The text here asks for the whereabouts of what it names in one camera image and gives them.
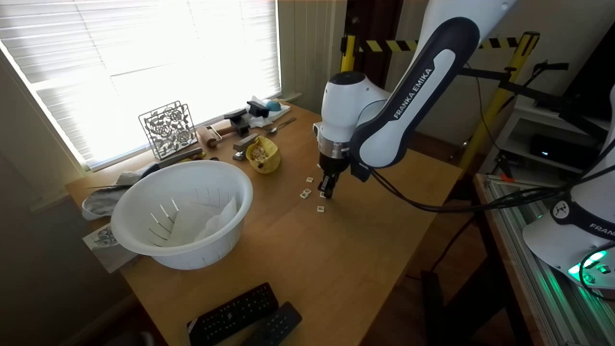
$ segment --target qr code sign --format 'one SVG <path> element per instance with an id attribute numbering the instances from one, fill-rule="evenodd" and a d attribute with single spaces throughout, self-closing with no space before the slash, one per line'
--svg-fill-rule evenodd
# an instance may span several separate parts
<path id="1" fill-rule="evenodd" d="M 172 102 L 139 115 L 139 119 L 158 160 L 170 158 L 198 142 L 187 104 Z"/>

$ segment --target remote control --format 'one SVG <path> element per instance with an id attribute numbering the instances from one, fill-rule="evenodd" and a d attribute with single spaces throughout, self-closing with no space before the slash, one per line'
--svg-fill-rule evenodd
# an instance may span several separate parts
<path id="1" fill-rule="evenodd" d="M 254 335 L 250 335 L 245 346 L 277 346 L 300 321 L 302 315 L 293 308 L 291 302 L 287 302 L 264 325 L 260 325 Z"/>
<path id="2" fill-rule="evenodd" d="M 277 308 L 272 287 L 264 283 L 189 323 L 191 344 L 222 342 L 254 321 L 275 313 Z"/>

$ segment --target white bowl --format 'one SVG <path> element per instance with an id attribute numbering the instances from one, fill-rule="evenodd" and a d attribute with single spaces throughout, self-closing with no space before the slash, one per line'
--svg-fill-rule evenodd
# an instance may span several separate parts
<path id="1" fill-rule="evenodd" d="M 233 196 L 237 213 L 222 229 L 189 244 L 160 246 L 166 231 L 160 223 L 166 215 L 173 217 L 189 204 L 222 210 Z M 239 167 L 223 162 L 177 163 L 145 177 L 122 196 L 112 215 L 112 231 L 124 248 L 152 256 L 166 267 L 200 269 L 235 248 L 250 206 L 252 183 Z"/>

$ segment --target window blinds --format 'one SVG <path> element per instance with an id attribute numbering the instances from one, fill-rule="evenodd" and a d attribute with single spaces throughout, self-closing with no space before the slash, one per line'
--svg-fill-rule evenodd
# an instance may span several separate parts
<path id="1" fill-rule="evenodd" d="M 281 92 L 277 0 L 0 0 L 0 40 L 91 169 L 147 148 L 158 106 L 200 123 Z"/>

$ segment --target floor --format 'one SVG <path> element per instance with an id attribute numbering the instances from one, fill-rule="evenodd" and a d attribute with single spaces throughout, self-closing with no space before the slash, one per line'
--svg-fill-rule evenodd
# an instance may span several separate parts
<path id="1" fill-rule="evenodd" d="M 458 148 L 444 144 L 435 139 L 416 137 L 416 150 L 429 156 L 452 162 Z M 423 302 L 421 302 L 421 271 L 427 271 L 435 260 L 441 256 L 454 233 L 469 219 L 469 215 L 439 215 L 431 231 L 427 233 L 419 252 L 416 254 L 410 269 L 396 285 L 395 292 L 381 310 L 377 321 L 368 333 L 364 346 L 421 346 L 425 340 L 423 325 Z M 444 298 L 452 298 L 473 269 L 483 262 L 485 248 L 481 242 L 479 229 L 471 225 L 460 240 L 452 246 L 444 262 L 437 267 L 441 277 Z M 106 344 L 112 338 L 127 331 L 150 331 L 156 344 L 164 344 L 156 333 L 149 315 L 135 308 L 135 312 L 116 325 L 112 325 L 104 335 L 100 335 L 93 344 Z M 508 325 L 508 317 L 498 313 L 483 331 L 473 338 L 475 344 L 514 344 L 514 335 Z"/>

